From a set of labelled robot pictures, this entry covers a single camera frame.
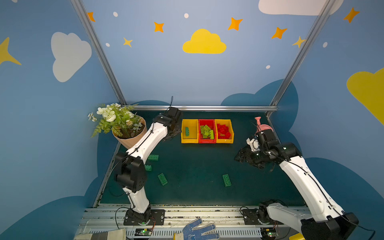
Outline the dark green lego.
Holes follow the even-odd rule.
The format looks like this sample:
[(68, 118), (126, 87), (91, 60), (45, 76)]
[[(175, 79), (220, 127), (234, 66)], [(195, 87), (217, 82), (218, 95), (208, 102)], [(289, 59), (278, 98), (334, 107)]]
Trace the dark green lego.
[(159, 175), (158, 175), (158, 178), (159, 178), (159, 180), (160, 180), (162, 186), (165, 186), (165, 185), (168, 184), (168, 181), (167, 181), (167, 179), (166, 179), (164, 173), (159, 174)]
[(228, 174), (223, 175), (223, 181), (224, 181), (225, 187), (230, 187), (232, 185)]
[(149, 155), (148, 156), (149, 161), (158, 161), (159, 160), (159, 155)]

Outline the dark green lego bottom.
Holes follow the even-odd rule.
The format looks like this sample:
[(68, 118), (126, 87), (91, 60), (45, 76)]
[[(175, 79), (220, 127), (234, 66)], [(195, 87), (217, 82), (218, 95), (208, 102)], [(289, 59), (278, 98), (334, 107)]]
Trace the dark green lego bottom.
[(228, 174), (223, 175), (223, 181), (224, 181), (225, 187), (230, 187), (232, 185)]

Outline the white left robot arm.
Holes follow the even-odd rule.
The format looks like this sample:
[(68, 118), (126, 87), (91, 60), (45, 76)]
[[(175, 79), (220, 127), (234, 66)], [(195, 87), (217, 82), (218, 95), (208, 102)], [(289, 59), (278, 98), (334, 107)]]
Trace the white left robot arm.
[(123, 187), (130, 200), (132, 211), (138, 218), (142, 218), (142, 222), (147, 221), (151, 211), (145, 193), (147, 181), (145, 163), (161, 141), (181, 133), (182, 120), (182, 112), (175, 107), (169, 107), (154, 118), (148, 131), (133, 147), (118, 156), (115, 180)]

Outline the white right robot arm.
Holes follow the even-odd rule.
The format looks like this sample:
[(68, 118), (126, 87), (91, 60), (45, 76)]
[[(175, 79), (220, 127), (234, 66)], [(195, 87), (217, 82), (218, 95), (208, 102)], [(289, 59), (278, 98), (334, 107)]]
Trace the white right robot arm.
[(253, 167), (278, 165), (291, 179), (309, 208), (305, 214), (270, 200), (260, 203), (256, 215), (262, 225), (283, 223), (306, 240), (346, 240), (359, 224), (353, 213), (346, 213), (313, 175), (302, 153), (293, 143), (281, 143), (272, 130), (262, 130), (240, 149), (235, 161)]

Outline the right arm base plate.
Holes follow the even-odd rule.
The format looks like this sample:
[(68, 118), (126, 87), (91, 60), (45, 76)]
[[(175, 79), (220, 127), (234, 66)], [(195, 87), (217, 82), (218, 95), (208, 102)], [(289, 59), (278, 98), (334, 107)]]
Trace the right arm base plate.
[(265, 209), (242, 209), (245, 225), (269, 225), (271, 219)]

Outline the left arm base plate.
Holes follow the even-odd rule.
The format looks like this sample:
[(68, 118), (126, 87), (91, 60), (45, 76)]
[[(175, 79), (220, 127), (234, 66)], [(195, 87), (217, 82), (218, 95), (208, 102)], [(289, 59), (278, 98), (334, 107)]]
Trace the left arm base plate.
[(127, 210), (124, 218), (124, 226), (163, 226), (165, 220), (165, 210), (151, 210), (149, 209), (143, 214), (137, 213), (133, 210)]

